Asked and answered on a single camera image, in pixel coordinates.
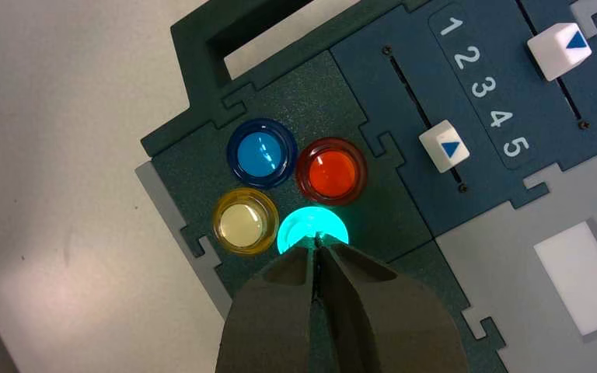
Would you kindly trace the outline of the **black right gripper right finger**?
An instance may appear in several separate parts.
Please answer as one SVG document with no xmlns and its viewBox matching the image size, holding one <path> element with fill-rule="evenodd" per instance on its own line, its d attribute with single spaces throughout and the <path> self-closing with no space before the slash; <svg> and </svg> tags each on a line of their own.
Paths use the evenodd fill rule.
<svg viewBox="0 0 597 373">
<path fill-rule="evenodd" d="M 457 326 L 429 287 L 333 236 L 315 244 L 340 371 L 468 370 Z"/>
</svg>

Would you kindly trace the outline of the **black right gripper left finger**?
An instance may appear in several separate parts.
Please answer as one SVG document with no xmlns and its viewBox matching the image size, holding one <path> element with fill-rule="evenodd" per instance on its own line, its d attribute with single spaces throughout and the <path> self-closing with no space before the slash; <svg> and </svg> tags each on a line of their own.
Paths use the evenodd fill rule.
<svg viewBox="0 0 597 373">
<path fill-rule="evenodd" d="M 222 331 L 217 372 L 307 372 L 314 256 L 295 245 L 236 294 Z"/>
</svg>

